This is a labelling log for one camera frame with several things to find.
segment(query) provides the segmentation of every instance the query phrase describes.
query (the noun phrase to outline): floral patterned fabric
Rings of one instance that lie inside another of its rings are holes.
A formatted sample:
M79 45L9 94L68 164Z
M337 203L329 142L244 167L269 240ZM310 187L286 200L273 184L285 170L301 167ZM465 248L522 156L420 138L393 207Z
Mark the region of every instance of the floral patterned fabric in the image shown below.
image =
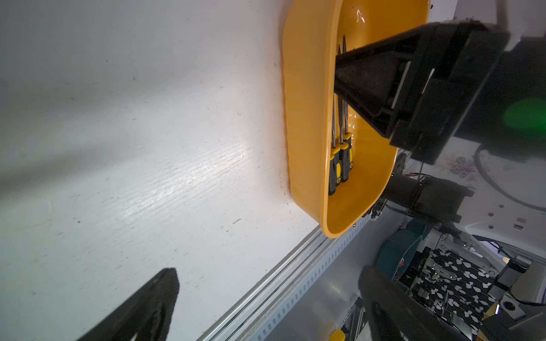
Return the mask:
M436 249L431 251L430 257L445 270L453 272L455 278L441 277L425 265L416 278L413 297L448 323L452 320L451 315L456 314L472 328L473 339L476 339L483 315L496 302L487 295L495 278L452 252Z

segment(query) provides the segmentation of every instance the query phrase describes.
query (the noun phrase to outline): screwdriver handle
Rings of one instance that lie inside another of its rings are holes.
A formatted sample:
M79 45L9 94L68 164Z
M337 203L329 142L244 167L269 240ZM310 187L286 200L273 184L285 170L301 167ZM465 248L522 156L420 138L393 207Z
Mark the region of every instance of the screwdriver handle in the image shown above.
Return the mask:
M349 180L349 172L353 169L353 134L343 136L343 144L340 146L341 182Z
M341 182L340 148L336 146L330 151L330 177L328 181L328 195L336 192L337 185Z

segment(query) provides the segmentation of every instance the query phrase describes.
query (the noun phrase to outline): white table surface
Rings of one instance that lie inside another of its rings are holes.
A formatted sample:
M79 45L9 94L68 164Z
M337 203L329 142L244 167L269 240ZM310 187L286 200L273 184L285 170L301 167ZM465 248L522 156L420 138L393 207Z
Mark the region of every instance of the white table surface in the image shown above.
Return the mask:
M74 340L164 267L196 339L317 223L288 188L290 1L0 5L0 339Z

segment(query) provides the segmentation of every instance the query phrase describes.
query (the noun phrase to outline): yellow plastic bowl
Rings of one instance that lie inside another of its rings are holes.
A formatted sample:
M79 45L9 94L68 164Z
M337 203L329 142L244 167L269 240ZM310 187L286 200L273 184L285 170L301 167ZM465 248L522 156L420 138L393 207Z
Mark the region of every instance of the yellow plastic bowl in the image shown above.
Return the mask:
M290 191L330 238L377 201L396 157L390 141L349 108L354 165L328 196L337 47L343 35L352 50L420 26L428 11L428 0L295 0L288 13L282 53Z

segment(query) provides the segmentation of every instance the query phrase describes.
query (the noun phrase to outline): green light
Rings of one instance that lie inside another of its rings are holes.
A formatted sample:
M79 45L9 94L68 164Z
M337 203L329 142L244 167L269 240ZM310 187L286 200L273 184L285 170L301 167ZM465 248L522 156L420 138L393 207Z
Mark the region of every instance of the green light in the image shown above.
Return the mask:
M506 109L504 121L511 128L546 133L546 100L526 98L518 101Z

